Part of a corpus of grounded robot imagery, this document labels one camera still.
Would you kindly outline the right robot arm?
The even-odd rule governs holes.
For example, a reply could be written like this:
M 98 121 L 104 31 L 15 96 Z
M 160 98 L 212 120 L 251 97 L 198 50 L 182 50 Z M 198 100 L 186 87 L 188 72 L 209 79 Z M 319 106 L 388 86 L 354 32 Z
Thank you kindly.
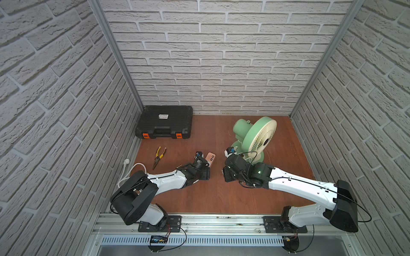
M 351 185 L 300 177 L 265 163 L 250 164 L 231 154 L 223 168 L 226 182 L 239 181 L 250 188 L 290 193 L 313 202 L 304 207 L 285 207 L 283 218 L 295 227 L 332 225 L 342 231 L 358 232 L 357 199 Z

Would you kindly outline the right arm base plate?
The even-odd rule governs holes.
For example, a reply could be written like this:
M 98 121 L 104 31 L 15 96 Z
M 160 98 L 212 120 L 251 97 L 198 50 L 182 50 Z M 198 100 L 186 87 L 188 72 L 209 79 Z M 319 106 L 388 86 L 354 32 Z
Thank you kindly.
M 296 227 L 289 221 L 282 221 L 280 216 L 263 216 L 262 217 L 265 232 L 268 234 L 306 234 L 308 232 L 305 226 Z

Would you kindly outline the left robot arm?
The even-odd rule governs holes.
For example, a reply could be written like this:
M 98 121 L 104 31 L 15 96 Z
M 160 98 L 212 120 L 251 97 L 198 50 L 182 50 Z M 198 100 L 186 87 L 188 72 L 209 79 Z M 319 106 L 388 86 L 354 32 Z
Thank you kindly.
M 161 230 L 167 224 L 168 214 L 159 205 L 152 203 L 155 196 L 209 178 L 209 162 L 202 157 L 173 172 L 160 175 L 138 171 L 112 195 L 110 204 L 126 225 L 148 223 Z

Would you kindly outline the pink power strip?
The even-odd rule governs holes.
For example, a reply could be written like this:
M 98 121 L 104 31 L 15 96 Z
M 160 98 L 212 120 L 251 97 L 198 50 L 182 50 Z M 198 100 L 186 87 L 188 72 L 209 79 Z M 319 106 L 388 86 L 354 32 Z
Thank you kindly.
M 216 155 L 215 155 L 214 153 L 209 152 L 209 153 L 207 154 L 207 156 L 205 157 L 205 159 L 206 159 L 206 161 L 208 162 L 209 167 L 212 166 L 212 164 L 213 164 L 215 158 L 216 158 Z

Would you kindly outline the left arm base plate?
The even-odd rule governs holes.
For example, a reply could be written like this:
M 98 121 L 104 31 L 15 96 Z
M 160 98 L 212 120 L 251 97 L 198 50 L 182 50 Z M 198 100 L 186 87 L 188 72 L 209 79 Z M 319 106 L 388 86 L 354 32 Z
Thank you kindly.
M 181 215 L 166 215 L 156 225 L 140 221 L 138 231 L 140 233 L 179 233 L 181 222 Z

